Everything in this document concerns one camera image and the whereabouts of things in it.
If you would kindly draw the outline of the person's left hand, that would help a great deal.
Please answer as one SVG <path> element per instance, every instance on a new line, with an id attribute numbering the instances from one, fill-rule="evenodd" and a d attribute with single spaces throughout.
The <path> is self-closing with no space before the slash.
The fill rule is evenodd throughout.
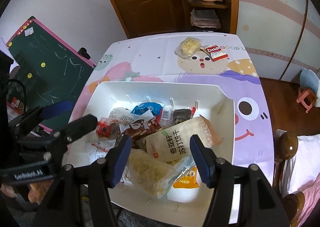
<path id="1" fill-rule="evenodd" d="M 53 179 L 39 181 L 29 184 L 28 199 L 31 203 L 41 204 L 49 188 L 53 184 Z M 16 198 L 17 194 L 12 186 L 2 184 L 1 192 L 9 198 Z"/>

